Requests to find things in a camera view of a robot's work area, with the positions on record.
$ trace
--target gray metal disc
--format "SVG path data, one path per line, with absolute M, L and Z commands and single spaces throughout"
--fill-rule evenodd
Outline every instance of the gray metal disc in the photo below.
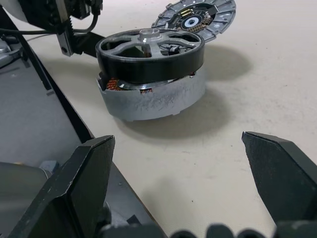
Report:
M 209 42 L 229 27 L 235 14 L 234 0 L 181 0 L 167 5 L 152 28 L 187 30 Z

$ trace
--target spoked hub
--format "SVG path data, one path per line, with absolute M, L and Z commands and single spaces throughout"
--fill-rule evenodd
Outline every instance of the spoked hub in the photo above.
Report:
M 188 76 L 204 62 L 202 37 L 177 29 L 141 29 L 106 37 L 97 44 L 104 75 L 133 84 Z

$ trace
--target black metal frame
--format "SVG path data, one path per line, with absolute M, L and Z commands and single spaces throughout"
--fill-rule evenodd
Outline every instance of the black metal frame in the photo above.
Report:
M 44 184 L 8 237 L 93 237 L 106 197 L 114 144 L 113 136 L 104 136 L 79 146 Z
M 0 28 L 5 29 L 11 29 L 11 30 L 17 30 L 17 27 L 12 22 L 11 18 L 6 14 L 5 10 L 2 6 L 0 6 Z M 25 40 L 25 38 L 22 35 L 16 36 L 18 41 L 20 42 L 25 55 L 29 58 L 30 62 L 32 63 L 34 69 L 36 70 L 39 78 L 41 79 L 44 87 L 47 90 L 53 89 L 63 106 L 72 126 L 74 127 L 81 143 L 86 142 L 87 140 L 93 139 L 94 137 L 90 133 L 90 131 L 87 129 L 83 121 L 80 119 L 80 117 L 77 115 L 76 111 L 73 109 L 70 102 L 67 100 L 65 95 L 62 93 L 60 88 L 57 86 L 57 84 L 54 82 L 53 78 L 50 76 L 50 74 L 47 72 L 39 58 L 36 56 L 28 42 Z M 92 49 L 90 49 L 87 44 L 87 40 L 89 38 L 85 39 L 85 41 L 82 43 L 83 46 L 87 48 L 87 53 L 92 54 Z
M 317 167 L 300 148 L 254 132 L 245 132 L 243 142 L 258 192 L 273 220 L 317 220 Z

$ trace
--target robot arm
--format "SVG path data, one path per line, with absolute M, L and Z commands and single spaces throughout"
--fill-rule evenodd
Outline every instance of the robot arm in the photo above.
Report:
M 103 0 L 0 0 L 0 4 L 17 19 L 46 30 L 43 33 L 56 34 L 62 53 L 71 56 L 82 53 L 76 49 L 78 37 L 75 34 L 89 33 L 95 27 Z M 71 16 L 84 19 L 90 13 L 94 18 L 89 28 L 72 28 Z

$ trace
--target white component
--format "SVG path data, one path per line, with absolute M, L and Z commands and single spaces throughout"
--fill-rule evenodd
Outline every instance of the white component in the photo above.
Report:
M 18 0 L 0 0 L 0 4 L 15 18 L 28 22 Z
M 196 26 L 198 22 L 199 22 L 199 19 L 197 17 L 191 17 L 185 21 L 185 26 L 187 28 L 190 28 L 190 27 Z

